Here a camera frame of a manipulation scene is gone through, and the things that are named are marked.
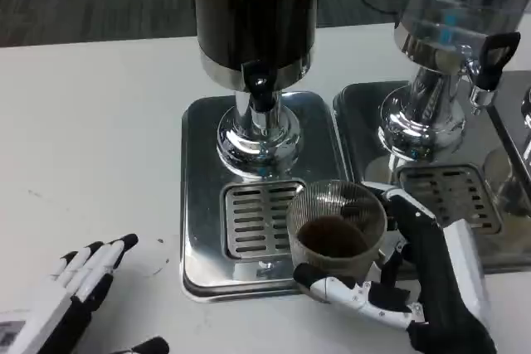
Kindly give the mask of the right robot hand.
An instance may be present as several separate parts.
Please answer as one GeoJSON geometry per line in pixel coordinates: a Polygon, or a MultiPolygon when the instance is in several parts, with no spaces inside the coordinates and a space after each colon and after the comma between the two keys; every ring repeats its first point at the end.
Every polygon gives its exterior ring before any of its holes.
{"type": "Polygon", "coordinates": [[[289,204],[293,278],[311,298],[403,330],[421,353],[494,353],[468,221],[400,187],[315,182],[289,204]]]}

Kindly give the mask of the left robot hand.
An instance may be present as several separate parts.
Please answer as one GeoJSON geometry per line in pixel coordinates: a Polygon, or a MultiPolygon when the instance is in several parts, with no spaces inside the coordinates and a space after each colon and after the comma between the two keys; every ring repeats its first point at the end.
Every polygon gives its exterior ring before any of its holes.
{"type": "Polygon", "coordinates": [[[107,298],[114,272],[138,242],[136,234],[127,234],[60,257],[28,308],[1,313],[1,352],[74,352],[107,298]]]}

